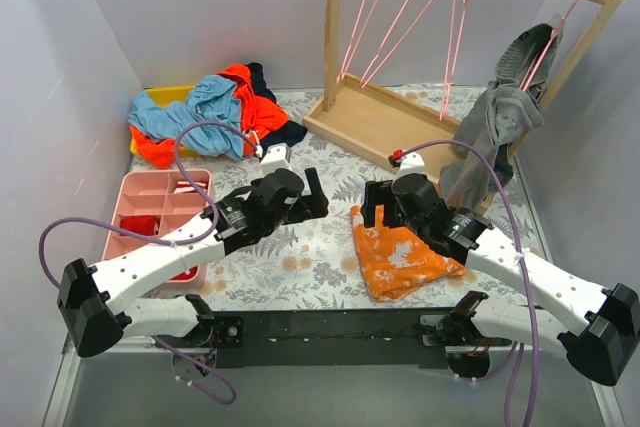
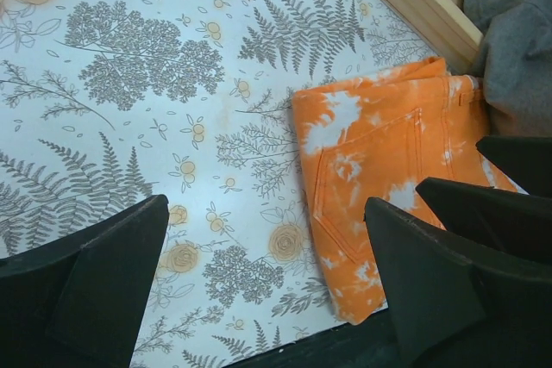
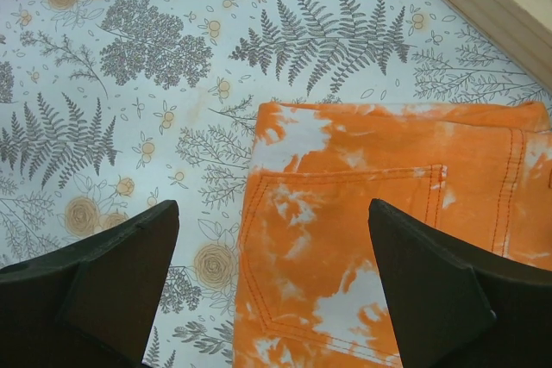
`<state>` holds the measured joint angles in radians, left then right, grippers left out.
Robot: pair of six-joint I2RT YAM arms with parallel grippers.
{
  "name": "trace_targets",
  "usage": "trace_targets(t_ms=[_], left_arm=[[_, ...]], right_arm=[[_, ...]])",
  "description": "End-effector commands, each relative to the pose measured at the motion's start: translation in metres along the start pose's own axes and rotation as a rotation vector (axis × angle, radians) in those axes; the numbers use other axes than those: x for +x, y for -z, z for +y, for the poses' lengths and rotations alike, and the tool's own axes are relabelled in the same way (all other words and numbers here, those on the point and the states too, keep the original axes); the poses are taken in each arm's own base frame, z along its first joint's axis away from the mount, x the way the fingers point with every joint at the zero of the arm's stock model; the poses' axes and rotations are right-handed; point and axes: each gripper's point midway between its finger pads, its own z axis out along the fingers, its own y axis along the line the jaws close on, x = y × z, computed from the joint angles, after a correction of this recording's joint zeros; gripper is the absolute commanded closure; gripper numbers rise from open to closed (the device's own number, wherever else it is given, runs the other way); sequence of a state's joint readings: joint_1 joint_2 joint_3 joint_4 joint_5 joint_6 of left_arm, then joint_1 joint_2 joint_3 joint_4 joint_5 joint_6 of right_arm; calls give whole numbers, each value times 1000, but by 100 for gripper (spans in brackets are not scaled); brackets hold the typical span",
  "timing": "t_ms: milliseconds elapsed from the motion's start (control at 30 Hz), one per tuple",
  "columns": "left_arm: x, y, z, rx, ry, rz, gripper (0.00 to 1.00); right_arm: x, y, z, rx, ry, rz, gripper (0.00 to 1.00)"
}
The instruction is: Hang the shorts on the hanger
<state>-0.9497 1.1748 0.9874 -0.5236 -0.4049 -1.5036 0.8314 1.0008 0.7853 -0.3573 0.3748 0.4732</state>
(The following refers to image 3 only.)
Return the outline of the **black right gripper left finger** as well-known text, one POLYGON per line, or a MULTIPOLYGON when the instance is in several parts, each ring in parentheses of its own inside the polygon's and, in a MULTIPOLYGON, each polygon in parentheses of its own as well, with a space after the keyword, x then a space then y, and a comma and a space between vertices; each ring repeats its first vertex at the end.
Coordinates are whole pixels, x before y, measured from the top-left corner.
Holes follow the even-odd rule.
POLYGON ((141 367, 179 234, 173 200, 1 270, 3 367, 141 367))

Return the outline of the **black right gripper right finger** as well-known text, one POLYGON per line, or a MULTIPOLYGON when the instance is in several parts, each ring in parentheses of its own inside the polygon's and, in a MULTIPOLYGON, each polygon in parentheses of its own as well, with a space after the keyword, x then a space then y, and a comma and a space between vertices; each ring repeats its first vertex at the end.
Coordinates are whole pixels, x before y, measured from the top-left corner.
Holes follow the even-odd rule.
POLYGON ((405 367, 549 367, 551 273, 374 199, 368 227, 405 367))

